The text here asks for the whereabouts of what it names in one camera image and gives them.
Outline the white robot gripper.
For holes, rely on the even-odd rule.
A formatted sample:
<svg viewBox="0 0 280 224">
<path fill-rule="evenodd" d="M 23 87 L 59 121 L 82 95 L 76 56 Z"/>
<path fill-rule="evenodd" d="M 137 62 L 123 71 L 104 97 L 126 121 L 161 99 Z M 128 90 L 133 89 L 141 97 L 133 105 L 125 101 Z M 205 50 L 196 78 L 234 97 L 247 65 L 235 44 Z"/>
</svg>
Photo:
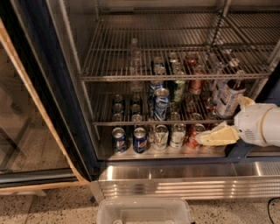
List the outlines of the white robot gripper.
<svg viewBox="0 0 280 224">
<path fill-rule="evenodd" d="M 256 103 L 247 96 L 237 99 L 241 111 L 234 117 L 234 126 L 221 122 L 211 130 L 199 133 L 195 139 L 205 146 L 235 144 L 240 138 L 258 146 L 277 145 L 277 105 Z"/>
</svg>

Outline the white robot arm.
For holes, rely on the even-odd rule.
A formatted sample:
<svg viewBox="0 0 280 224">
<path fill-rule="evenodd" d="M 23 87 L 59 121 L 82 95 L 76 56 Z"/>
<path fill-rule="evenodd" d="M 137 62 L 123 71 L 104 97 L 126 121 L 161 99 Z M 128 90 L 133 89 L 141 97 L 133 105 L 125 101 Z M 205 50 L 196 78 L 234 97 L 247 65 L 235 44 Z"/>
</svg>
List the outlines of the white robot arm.
<svg viewBox="0 0 280 224">
<path fill-rule="evenodd" d="M 234 124 L 222 122 L 211 130 L 198 134 L 195 139 L 205 146 L 235 144 L 242 140 L 262 147 L 280 146 L 280 108 L 274 103 L 256 103 L 240 96 L 241 110 L 234 117 Z"/>
</svg>

